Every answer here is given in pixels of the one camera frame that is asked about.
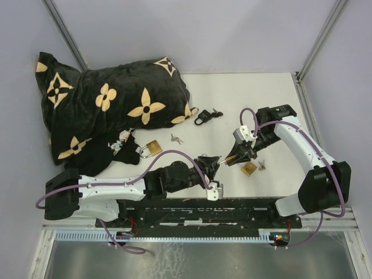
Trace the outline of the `brass padlock long shackle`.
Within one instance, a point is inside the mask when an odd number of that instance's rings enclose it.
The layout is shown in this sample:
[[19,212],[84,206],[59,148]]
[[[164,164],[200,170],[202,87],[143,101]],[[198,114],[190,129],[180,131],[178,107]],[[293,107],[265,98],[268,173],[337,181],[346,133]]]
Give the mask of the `brass padlock long shackle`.
[[252,162],[247,162],[244,165],[238,164],[238,167],[248,177],[250,177],[257,169],[257,166]]

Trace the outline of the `small brass padlock top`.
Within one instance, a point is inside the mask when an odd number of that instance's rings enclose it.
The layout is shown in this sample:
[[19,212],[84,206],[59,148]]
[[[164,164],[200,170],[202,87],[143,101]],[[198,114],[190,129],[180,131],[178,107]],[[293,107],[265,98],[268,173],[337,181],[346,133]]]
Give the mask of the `small brass padlock top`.
[[232,156],[229,156],[229,157],[226,157],[224,160],[222,160],[221,162],[218,162],[218,164],[228,164],[230,161],[232,161],[234,158],[236,158],[237,156],[236,155],[232,155]]

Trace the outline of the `long shackle padlock keys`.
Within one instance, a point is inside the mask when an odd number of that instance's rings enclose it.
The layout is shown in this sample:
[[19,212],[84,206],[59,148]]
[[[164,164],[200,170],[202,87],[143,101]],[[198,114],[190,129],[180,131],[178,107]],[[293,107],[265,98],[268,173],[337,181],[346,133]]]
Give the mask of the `long shackle padlock keys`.
[[259,171],[266,170],[265,160],[258,161],[258,163],[259,163],[259,167],[258,167],[258,170],[259,170]]

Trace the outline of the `large padlock keys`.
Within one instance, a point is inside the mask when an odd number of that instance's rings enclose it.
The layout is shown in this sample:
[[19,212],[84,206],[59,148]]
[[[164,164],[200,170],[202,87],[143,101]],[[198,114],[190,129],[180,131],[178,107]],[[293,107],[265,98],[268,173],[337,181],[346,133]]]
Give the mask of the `large padlock keys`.
[[180,145],[183,143],[183,141],[179,137],[176,137],[173,134],[171,134],[171,142],[177,142]]

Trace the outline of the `black padlock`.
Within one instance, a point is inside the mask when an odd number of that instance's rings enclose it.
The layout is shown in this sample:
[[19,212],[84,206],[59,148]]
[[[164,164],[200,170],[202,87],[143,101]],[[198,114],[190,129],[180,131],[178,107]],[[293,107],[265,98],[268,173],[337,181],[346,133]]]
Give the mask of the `black padlock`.
[[207,110],[203,110],[200,112],[198,117],[194,120],[194,124],[196,126],[201,126],[202,124],[207,123],[212,118],[212,114]]

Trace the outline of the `black padlock keys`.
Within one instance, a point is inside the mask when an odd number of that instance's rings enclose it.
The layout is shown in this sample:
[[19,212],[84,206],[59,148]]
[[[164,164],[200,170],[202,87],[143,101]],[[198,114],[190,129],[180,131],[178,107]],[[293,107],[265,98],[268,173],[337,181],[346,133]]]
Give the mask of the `black padlock keys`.
[[218,111],[218,110],[216,110],[215,108],[213,108],[213,112],[211,113],[211,115],[212,115],[212,117],[214,117],[214,118],[218,118],[218,117],[223,116],[223,113],[220,112],[220,111]]

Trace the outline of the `large brass padlock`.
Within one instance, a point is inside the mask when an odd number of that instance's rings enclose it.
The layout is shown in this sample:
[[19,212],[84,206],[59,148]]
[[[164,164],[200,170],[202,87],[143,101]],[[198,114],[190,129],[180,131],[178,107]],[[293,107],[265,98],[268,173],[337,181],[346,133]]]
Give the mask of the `large brass padlock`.
[[149,157],[155,156],[159,153],[161,153],[163,149],[160,147],[157,140],[153,140],[149,143],[147,143],[145,146],[140,148],[139,150],[139,156],[143,159],[147,159]]

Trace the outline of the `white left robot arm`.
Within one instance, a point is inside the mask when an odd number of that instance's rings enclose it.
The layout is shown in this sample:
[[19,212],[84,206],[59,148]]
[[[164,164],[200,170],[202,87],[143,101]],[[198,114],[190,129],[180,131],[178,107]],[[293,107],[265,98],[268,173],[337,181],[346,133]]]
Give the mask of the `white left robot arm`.
[[223,196],[223,187],[215,180],[219,157],[199,156],[193,167],[175,161],[166,167],[147,170],[128,178],[97,178],[67,169],[49,180],[45,195],[36,207],[44,210],[46,220],[63,220],[84,216],[111,222],[117,227],[128,222],[128,211],[119,207],[119,200],[144,201],[166,198],[167,194],[201,186],[209,201]]

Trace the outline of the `black floral garment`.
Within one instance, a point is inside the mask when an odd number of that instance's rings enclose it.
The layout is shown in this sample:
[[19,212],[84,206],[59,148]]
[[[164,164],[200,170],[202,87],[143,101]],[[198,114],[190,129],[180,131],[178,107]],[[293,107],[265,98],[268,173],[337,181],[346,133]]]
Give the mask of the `black floral garment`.
[[83,150],[64,165],[64,169],[76,169],[86,176],[97,176],[113,161],[138,165],[139,145],[133,136],[134,129],[128,128],[99,135],[89,141]]

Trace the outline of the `black floral plush pillow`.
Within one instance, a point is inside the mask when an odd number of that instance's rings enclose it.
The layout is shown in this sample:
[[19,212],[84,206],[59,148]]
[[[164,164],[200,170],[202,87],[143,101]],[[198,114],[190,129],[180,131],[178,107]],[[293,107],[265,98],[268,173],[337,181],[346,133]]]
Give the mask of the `black floral plush pillow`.
[[127,128],[170,128],[198,112],[168,57],[78,71],[41,52],[35,79],[57,165],[100,135]]

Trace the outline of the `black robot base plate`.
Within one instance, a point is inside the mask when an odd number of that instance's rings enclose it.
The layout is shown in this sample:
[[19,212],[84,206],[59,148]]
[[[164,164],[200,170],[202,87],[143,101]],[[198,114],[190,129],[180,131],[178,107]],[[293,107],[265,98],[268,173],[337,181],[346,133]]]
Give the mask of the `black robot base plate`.
[[220,234],[259,231],[286,231],[302,228],[297,215],[281,217],[274,211],[274,198],[205,198],[119,200],[119,217],[107,228],[133,229],[139,233],[159,232],[185,235],[212,232]]

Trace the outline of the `right aluminium frame post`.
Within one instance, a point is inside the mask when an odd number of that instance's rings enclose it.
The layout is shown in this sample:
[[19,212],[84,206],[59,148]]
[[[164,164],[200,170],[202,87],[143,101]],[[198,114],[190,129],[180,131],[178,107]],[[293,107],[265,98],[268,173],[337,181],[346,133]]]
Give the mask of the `right aluminium frame post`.
[[302,68],[296,73],[296,79],[299,85],[302,85],[308,76],[311,68],[313,67],[318,55],[324,48],[327,40],[329,39],[333,29],[337,25],[341,16],[343,15],[346,7],[349,4],[349,0],[337,0],[335,1],[331,11],[329,12],[308,56],[306,57]]

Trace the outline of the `aluminium frame post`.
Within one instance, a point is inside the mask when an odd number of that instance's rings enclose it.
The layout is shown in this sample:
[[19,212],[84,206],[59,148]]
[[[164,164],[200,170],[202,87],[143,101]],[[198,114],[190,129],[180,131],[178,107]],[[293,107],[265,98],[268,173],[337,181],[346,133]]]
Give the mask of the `aluminium frame post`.
[[73,36],[68,30],[67,25],[64,22],[60,12],[58,11],[58,7],[55,1],[42,0],[41,2],[44,4],[46,11],[49,13],[52,21],[54,22],[56,28],[59,31],[59,34],[62,36],[65,44],[67,45],[70,53],[74,57],[74,60],[78,64],[79,68],[81,70],[88,70],[88,65],[84,60],[77,43],[75,42]]
[[337,25],[341,16],[343,15],[346,7],[349,4],[349,0],[337,0],[335,1],[331,11],[329,12],[308,56],[306,57],[302,68],[296,73],[296,79],[299,85],[302,85],[308,76],[311,68],[313,67],[318,55],[324,48],[327,40],[329,39],[333,29]]

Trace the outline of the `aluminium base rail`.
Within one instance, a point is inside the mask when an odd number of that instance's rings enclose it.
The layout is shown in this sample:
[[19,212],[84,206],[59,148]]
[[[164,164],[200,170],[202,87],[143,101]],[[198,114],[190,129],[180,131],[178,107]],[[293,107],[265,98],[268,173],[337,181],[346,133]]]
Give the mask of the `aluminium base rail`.
[[[294,231],[314,231],[319,224],[320,214],[312,213],[301,217],[302,228],[294,229],[294,225],[291,226]],[[57,221],[43,221],[42,229],[45,230],[94,230],[98,229],[95,225],[95,219],[92,217],[73,216],[63,220]],[[352,208],[346,208],[345,215],[337,218],[324,214],[323,222],[320,227],[320,231],[357,231],[358,225],[353,214]]]

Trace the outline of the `left aluminium frame post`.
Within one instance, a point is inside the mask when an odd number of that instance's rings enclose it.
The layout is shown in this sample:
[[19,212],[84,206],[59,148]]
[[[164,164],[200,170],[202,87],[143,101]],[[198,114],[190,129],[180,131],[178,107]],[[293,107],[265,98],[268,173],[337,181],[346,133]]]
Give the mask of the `left aluminium frame post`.
[[81,70],[88,70],[88,65],[84,60],[77,43],[75,42],[73,36],[68,30],[67,25],[64,22],[60,12],[58,11],[58,7],[55,1],[42,0],[41,2],[44,4],[46,11],[49,13],[52,21],[54,22],[56,28],[59,31],[59,34],[62,36],[65,44],[67,45],[70,53],[74,57],[74,60],[78,64],[79,68]]

